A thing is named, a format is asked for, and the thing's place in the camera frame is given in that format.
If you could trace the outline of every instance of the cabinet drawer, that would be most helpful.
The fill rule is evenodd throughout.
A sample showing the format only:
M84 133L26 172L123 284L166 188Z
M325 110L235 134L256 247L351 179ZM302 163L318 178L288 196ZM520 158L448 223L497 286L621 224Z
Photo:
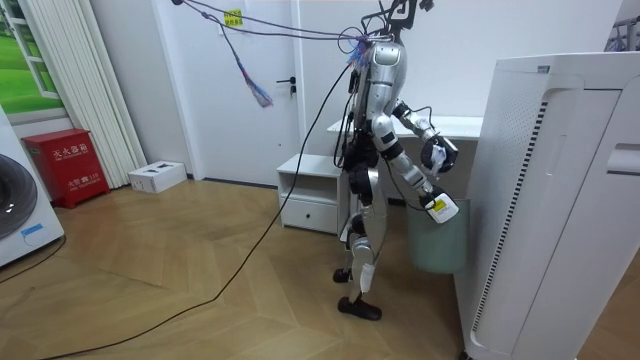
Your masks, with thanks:
M337 233L338 207L289 199L281 214L282 224L305 229Z

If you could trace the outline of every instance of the baseboard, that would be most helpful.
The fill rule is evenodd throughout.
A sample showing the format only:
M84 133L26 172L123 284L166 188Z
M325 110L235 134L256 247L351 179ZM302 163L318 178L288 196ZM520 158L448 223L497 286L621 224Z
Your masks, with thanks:
M223 183L223 184L259 187L259 188L263 188L263 189L272 189L272 190L277 190L278 189L278 187L275 186L275 185L256 184L256 183L250 183L250 182L245 182L245 181L225 180L225 179L216 179L216 178L208 178L208 177L206 177L206 178L204 178L202 180L204 180L204 181L212 181L212 182L219 182L219 183Z

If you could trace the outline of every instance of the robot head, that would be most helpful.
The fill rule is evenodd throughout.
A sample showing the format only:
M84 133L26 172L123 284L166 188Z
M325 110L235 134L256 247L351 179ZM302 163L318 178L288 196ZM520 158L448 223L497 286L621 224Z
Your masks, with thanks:
M434 0L421 0L420 4L418 4L418 0L393 0L391 6L388 9L384 9L382 2L378 0L380 11L363 16L360 22L363 28L367 29L365 21L368 24L373 18L382 19L384 27L371 33L378 33L380 35L393 34L395 35L396 41L399 42L402 29L411 29L413 27L416 8L419 6L420 9L429 11L434 6L433 1Z

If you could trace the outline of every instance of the window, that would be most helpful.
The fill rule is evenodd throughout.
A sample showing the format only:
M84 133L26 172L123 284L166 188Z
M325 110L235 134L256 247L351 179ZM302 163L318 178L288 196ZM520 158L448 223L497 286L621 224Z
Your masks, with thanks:
M0 105L13 124L67 116L18 0L0 0Z

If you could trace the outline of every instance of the grass picture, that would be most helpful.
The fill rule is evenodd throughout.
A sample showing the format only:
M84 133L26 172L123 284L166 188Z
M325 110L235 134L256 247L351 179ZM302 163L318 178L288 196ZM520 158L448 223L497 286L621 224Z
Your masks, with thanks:
M41 56L29 29L18 29L34 56ZM45 89L55 92L51 76L44 63L34 63ZM58 99L42 97L29 71L27 62L18 47L18 42L0 20L0 105L7 114L47 110L63 107Z

